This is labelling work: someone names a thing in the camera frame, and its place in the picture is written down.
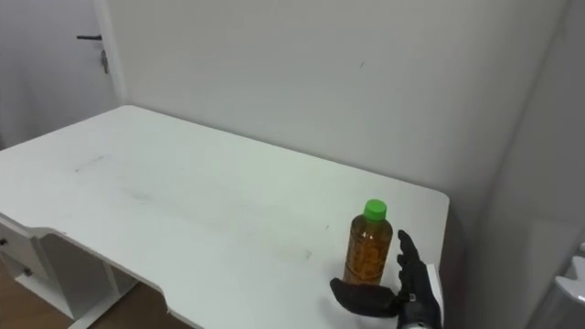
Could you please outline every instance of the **door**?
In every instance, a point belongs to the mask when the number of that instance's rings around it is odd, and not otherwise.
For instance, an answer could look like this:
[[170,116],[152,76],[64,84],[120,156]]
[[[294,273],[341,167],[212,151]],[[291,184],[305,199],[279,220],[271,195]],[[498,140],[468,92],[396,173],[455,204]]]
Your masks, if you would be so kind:
[[[0,52],[9,50],[3,60],[19,68],[18,91],[29,108],[18,124],[39,135],[116,107],[102,43],[76,38],[100,34],[91,0],[0,0],[0,8]],[[22,109],[6,106],[3,111]]]

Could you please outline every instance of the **desk leg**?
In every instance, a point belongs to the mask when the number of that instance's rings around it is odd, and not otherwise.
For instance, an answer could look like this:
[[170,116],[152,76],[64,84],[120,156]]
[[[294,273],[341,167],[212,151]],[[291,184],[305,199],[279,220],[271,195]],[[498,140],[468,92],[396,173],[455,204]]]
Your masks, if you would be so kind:
[[127,289],[123,293],[113,292],[110,295],[104,297],[85,314],[83,314],[81,318],[79,318],[74,324],[72,324],[69,329],[88,329],[90,325],[101,318],[102,315],[108,312],[108,310],[114,306],[114,304],[116,304],[126,293],[128,293],[135,284],[136,283],[134,283],[130,289]]

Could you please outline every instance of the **door handle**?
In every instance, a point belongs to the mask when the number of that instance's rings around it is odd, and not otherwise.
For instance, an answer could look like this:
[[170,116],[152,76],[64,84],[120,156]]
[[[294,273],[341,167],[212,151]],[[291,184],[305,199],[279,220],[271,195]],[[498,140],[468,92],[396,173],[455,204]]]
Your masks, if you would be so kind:
[[91,41],[102,41],[101,35],[98,36],[77,36],[77,40],[91,40]]
[[[101,35],[98,36],[77,36],[77,40],[89,40],[89,41],[103,41]],[[106,54],[105,50],[101,51],[100,54],[100,63],[103,67],[103,72],[105,74],[110,74],[110,64],[108,63],[108,55]]]

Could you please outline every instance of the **desk top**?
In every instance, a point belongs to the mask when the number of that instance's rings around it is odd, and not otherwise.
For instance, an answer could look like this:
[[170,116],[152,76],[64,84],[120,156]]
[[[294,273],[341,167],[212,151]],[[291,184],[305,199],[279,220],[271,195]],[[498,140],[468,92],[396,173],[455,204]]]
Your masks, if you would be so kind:
[[[330,293],[350,221],[380,198],[439,264],[449,206],[428,188],[133,106],[1,152],[0,196],[6,217],[118,265],[210,329],[392,328]],[[383,279],[394,289],[398,251]]]

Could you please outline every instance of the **floor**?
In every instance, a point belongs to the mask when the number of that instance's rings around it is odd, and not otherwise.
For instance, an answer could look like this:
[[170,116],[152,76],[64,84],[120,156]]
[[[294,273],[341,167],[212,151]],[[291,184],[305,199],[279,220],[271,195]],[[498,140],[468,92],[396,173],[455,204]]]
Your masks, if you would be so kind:
[[[72,321],[16,283],[0,263],[0,328],[66,329]],[[163,296],[138,284],[91,329],[189,329],[166,313]]]

